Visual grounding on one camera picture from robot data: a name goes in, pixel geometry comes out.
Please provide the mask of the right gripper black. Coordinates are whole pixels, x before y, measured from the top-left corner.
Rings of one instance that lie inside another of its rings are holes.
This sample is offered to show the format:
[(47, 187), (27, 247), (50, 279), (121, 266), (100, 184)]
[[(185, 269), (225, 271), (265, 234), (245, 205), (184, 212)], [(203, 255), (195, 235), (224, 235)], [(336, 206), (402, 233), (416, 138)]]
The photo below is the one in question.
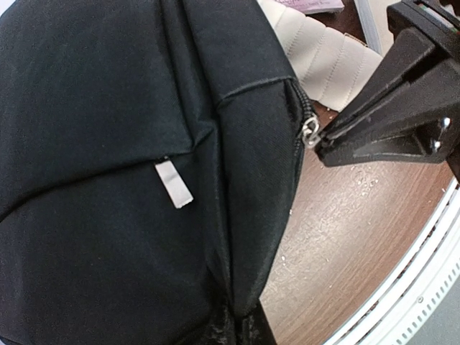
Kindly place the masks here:
[(445, 161), (458, 176), (459, 20), (432, 1), (399, 1), (387, 19), (394, 45), (315, 152), (327, 167)]

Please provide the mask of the beige fabric pencil pouch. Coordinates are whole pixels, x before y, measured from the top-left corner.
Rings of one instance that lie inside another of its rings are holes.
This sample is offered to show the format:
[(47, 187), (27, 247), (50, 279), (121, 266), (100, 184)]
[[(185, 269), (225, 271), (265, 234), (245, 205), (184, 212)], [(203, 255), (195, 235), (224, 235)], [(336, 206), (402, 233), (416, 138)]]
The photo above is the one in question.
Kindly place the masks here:
[(310, 99), (342, 111), (363, 89), (382, 56), (340, 31), (276, 1), (259, 5)]

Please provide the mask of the black student backpack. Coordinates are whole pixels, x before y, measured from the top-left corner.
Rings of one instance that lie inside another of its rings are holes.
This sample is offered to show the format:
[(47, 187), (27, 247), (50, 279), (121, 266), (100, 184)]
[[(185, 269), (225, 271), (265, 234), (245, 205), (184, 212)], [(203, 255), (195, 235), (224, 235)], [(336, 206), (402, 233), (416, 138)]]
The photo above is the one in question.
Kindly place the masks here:
[(313, 114), (257, 1), (15, 1), (1, 342), (273, 344)]

